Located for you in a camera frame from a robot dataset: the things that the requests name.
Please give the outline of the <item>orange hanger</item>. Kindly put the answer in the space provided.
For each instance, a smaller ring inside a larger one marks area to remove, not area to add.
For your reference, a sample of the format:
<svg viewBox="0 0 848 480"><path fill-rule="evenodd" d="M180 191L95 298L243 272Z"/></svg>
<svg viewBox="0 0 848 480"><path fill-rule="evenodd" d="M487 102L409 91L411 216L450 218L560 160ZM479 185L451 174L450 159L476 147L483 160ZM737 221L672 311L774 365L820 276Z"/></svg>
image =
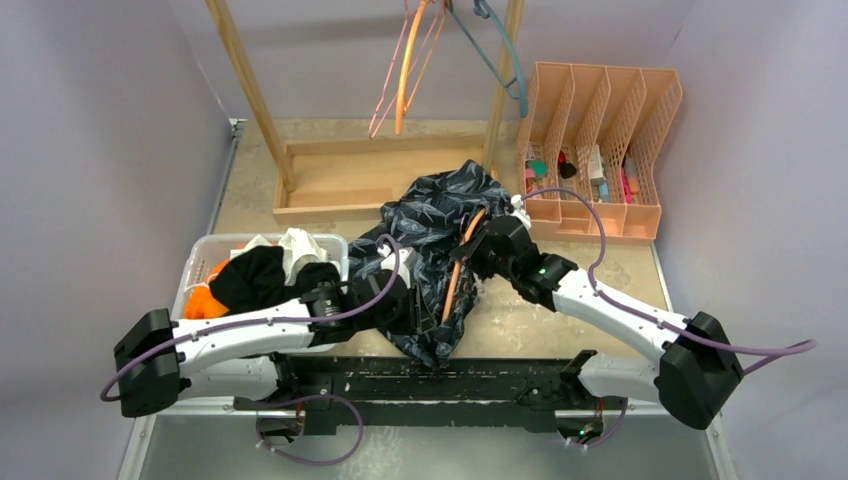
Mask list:
<svg viewBox="0 0 848 480"><path fill-rule="evenodd" d="M429 9L434 10L435 13L426 32L422 35L422 39L419 39L425 13ZM424 73L441 37L446 14L444 1L419 1L418 6L411 14L409 25L404 30L405 36L403 39L405 43L403 44L404 50L394 103L394 131L396 135L403 132L404 120L416 98Z"/></svg>
<svg viewBox="0 0 848 480"><path fill-rule="evenodd" d="M486 214L486 209L483 208L483 209L477 211L471 217L471 219L468 221L466 228L462 232L462 237L461 237L462 242L461 242L461 244L467 243L472 238L472 235L473 235L475 229L477 228L478 224L481 222L481 220L483 219L485 214ZM459 278L460 278L460 273L461 273L461 262L455 261L454 265L453 265L452 272L451 272L450 281L448 283L448 288L447 288L446 297L445 297L445 305L444 305L441 320L440 320L441 324L444 324L448 320L448 318L451 314L451 311L453 309L453 302L454 302L454 297L455 297L457 285L458 285Z"/></svg>

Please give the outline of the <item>dark camouflage shorts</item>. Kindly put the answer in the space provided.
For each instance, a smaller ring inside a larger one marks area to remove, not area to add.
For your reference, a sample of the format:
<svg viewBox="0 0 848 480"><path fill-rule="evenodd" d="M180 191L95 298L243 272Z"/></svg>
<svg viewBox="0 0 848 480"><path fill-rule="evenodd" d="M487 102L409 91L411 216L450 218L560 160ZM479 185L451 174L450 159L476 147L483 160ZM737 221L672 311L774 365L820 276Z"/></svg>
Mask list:
<svg viewBox="0 0 848 480"><path fill-rule="evenodd" d="M417 254L411 277L421 288L431 314L448 317L435 329L415 335L381 333L399 350L433 369L447 366L465 333L465 319L479 301L476 279L462 268L452 301L448 290L459 246L470 221L480 212L497 218L507 214L508 191L481 165L467 160L460 168L417 178L399 199L385 203L381 220L349 244L349 276L360 279L379 269L378 238L384 234Z"/></svg>

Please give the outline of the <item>white shorts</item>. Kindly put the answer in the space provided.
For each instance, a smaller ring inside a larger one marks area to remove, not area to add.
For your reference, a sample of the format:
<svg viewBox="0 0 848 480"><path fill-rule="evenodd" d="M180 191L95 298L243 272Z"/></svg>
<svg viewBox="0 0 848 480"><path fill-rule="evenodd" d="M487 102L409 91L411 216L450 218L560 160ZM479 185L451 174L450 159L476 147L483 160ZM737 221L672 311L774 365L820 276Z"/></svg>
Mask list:
<svg viewBox="0 0 848 480"><path fill-rule="evenodd" d="M289 228L282 234L256 234L230 253L230 265L245 270L247 280L268 279L272 286L308 283L310 275L341 279L338 264L330 261L311 233L301 228Z"/></svg>

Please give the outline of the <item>black shorts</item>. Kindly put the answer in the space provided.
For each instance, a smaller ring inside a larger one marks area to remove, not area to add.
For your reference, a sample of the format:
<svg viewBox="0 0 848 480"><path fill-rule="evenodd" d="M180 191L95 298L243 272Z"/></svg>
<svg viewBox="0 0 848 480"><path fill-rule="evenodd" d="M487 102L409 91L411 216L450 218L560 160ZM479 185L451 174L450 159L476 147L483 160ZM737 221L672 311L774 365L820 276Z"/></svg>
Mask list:
<svg viewBox="0 0 848 480"><path fill-rule="evenodd" d="M287 253L280 246L257 246L230 260L209 282L212 297L227 315L262 310L299 299L319 286L341 281L329 262L308 262L298 273L287 273Z"/></svg>

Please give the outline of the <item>pink thin hanger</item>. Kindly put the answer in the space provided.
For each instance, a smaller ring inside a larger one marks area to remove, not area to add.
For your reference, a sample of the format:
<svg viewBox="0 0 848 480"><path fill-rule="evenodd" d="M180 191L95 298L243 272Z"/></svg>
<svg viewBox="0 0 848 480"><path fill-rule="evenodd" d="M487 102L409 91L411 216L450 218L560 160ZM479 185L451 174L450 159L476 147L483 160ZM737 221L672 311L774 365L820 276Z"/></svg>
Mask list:
<svg viewBox="0 0 848 480"><path fill-rule="evenodd" d="M395 43L391 58L389 60L387 73L383 80L383 84L381 87L380 98L377 101L377 104L374 108L373 114L370 118L368 128L367 128L367 137L369 140L375 139L380 133L384 123L387 121L389 117L393 118L395 123L395 100L396 100L396 92L398 86L398 77L400 73L400 67L402 63L403 56L403 44L405 40L403 37L405 36L405 28L409 25L411 20L411 14L414 12L415 8L418 6L419 1L404 1L404 15L403 22L401 26L401 30L397 41ZM425 13L424 22L421 28L421 36L419 39L422 39L422 35L426 32L427 27L429 26L432 18L434 16L435 11L429 9Z"/></svg>

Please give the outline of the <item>pink plastic file organizer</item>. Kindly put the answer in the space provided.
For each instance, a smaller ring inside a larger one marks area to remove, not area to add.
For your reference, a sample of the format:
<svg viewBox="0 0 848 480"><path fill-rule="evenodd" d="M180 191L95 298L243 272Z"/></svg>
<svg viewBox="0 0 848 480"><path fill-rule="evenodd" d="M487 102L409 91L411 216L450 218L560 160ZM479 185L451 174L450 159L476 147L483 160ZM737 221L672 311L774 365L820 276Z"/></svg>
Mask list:
<svg viewBox="0 0 848 480"><path fill-rule="evenodd" d="M654 166L682 100L672 69L536 63L516 138L520 194L529 162L548 168L526 195L533 235L651 244L662 215Z"/></svg>

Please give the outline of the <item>orange shorts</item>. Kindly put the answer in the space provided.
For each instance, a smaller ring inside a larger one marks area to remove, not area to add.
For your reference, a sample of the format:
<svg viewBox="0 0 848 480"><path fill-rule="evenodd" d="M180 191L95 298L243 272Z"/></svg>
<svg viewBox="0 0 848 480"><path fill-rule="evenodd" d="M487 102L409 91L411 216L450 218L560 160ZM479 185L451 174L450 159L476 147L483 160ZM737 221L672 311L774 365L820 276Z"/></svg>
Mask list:
<svg viewBox="0 0 848 480"><path fill-rule="evenodd" d="M183 309L184 318L191 320L213 319L223 317L229 312L229 309L213 296L209 286L210 282L218 276L228 263L228 260L220 263L209 272L203 281L185 288L190 296Z"/></svg>

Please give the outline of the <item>white plastic basket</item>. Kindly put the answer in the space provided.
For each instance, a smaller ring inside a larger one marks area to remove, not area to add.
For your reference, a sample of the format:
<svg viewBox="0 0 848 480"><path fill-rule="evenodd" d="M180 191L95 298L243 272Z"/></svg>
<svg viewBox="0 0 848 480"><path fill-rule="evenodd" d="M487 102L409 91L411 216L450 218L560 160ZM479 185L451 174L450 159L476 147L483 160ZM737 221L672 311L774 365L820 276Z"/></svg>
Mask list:
<svg viewBox="0 0 848 480"><path fill-rule="evenodd" d="M256 233L211 234L197 240L185 262L176 297L171 308L171 317L184 318L187 305L195 284L203 283L212 270L230 259L233 250L241 249ZM349 258L346 240L333 233L315 233L311 236L327 252L330 261L336 262L341 279L348 278Z"/></svg>

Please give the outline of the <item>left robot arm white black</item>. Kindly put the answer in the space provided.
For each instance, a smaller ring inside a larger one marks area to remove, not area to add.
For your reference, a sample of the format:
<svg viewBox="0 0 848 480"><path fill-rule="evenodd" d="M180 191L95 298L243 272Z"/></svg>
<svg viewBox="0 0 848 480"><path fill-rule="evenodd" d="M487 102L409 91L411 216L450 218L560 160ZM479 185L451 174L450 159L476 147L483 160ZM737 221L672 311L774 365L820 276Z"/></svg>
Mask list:
<svg viewBox="0 0 848 480"><path fill-rule="evenodd" d="M244 360L335 345L370 329L422 334L438 323L421 287L386 269L359 280L321 282L280 305L197 326L155 309L115 345L116 375L101 399L118 402L125 418L202 396L263 399L284 409L297 399L296 379L282 371L263 377Z"/></svg>

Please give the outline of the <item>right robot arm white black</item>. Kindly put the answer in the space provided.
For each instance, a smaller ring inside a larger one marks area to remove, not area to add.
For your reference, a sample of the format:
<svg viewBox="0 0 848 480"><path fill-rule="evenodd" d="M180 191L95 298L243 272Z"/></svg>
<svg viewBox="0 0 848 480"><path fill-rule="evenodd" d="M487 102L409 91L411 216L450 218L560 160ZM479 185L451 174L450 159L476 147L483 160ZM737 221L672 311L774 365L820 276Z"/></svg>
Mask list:
<svg viewBox="0 0 848 480"><path fill-rule="evenodd" d="M576 263L541 252L515 217L488 222L451 256L479 278L500 276L525 301L582 320L640 354L639 359L589 354L561 381L563 397L573 406L608 396L642 400L705 430L744 378L715 317L656 309L593 280Z"/></svg>

